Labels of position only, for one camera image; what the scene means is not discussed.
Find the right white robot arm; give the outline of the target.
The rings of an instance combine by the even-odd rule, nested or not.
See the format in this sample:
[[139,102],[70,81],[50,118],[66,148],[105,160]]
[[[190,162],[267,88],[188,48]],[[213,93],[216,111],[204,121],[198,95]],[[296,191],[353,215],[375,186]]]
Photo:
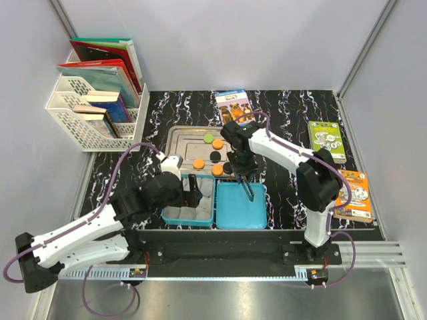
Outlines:
[[220,134],[232,148],[227,153],[228,161],[249,200],[254,199],[249,180],[258,172],[257,155],[281,165],[296,177],[298,197],[307,214],[304,259],[314,265],[325,259],[330,245],[330,213],[344,184],[331,153],[299,147],[255,121],[244,127],[230,121]]

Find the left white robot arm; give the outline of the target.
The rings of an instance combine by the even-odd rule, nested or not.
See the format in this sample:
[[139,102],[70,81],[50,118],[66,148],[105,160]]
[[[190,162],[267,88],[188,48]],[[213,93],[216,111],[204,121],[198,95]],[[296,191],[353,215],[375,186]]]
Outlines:
[[44,235],[15,238],[26,293],[42,291],[74,270],[99,263],[139,263],[144,248],[135,223],[166,207],[196,208],[202,193],[194,174],[182,177],[179,155],[160,155],[161,172],[116,192],[90,213]]

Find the black cookie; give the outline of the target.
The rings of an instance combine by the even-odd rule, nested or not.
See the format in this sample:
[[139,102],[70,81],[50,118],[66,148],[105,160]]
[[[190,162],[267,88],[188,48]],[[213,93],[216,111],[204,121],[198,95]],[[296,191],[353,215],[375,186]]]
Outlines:
[[219,151],[212,151],[209,155],[209,159],[212,163],[219,163],[221,161],[221,153]]
[[233,168],[230,162],[225,162],[223,165],[223,170],[225,174],[231,175],[233,173]]

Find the black cookie bottom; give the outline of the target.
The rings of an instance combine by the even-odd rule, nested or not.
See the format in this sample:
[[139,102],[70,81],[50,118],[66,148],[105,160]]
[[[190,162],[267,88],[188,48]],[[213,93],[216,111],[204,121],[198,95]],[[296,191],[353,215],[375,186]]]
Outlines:
[[231,175],[233,173],[233,168],[230,162],[225,162],[223,165],[223,170],[225,174]]

